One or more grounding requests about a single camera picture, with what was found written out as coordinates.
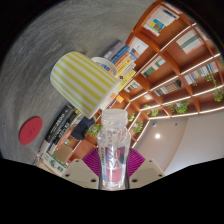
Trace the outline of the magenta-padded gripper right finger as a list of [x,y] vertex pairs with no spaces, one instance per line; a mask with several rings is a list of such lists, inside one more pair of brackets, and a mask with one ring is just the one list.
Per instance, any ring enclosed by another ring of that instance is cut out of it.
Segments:
[[134,149],[129,150],[126,166],[125,188],[135,189],[165,176],[154,159],[145,159]]

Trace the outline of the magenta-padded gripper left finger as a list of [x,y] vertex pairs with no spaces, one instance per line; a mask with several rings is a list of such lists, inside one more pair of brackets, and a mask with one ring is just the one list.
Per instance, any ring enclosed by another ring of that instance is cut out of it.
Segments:
[[89,189],[98,189],[101,165],[98,149],[91,150],[82,159],[74,159],[62,177],[76,185]]

